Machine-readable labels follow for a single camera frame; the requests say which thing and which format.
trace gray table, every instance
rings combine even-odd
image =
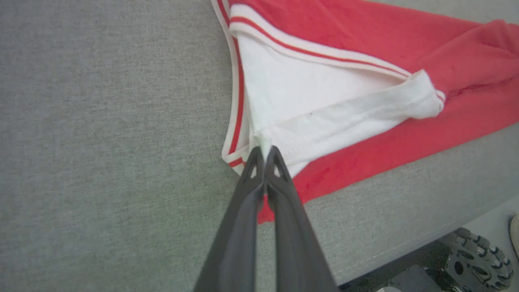
[[[515,0],[388,2],[519,22]],[[238,179],[211,4],[6,0],[0,52],[0,290],[189,291]],[[517,149],[519,124],[308,203],[337,282],[516,195]],[[273,290],[272,224],[258,236]]]

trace white fabric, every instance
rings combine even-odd
[[[328,65],[336,65],[339,67],[349,67],[358,69],[369,69],[371,71],[386,73],[393,76],[409,76],[411,73],[403,68],[400,68],[392,63],[381,60],[375,56],[366,55],[361,52],[342,50],[332,48],[329,46],[313,43],[302,38],[292,36],[282,30],[277,29],[257,13],[252,7],[245,4],[233,4],[230,10],[230,16],[250,19],[257,24],[263,31],[262,33],[256,28],[241,22],[232,22],[229,26],[233,34],[237,32],[247,33],[259,39],[262,43],[275,48],[278,52],[296,57],[297,59],[312,61]],[[290,47],[300,48],[305,51],[315,52],[320,55],[331,56],[333,58],[321,58],[312,54],[293,50],[292,48],[283,46],[281,43],[289,45]]]
[[[409,117],[436,116],[443,108],[425,71],[402,80],[293,58],[245,33],[237,33],[237,39],[249,107],[249,149],[270,141],[292,176],[314,159]]]

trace shoe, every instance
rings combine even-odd
[[[515,215],[510,222],[510,240],[519,259],[519,214]]]

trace clothing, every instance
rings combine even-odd
[[[213,1],[235,65],[223,159],[240,172],[269,141],[303,203],[519,121],[515,24],[360,0],[230,4]]]

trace gray fabric surface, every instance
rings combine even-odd
[[[517,21],[513,0],[392,2]],[[210,3],[2,1],[0,54],[0,290],[189,291],[237,181]],[[514,125],[307,204],[337,281],[517,194],[517,149]],[[258,237],[273,290],[272,224]]]

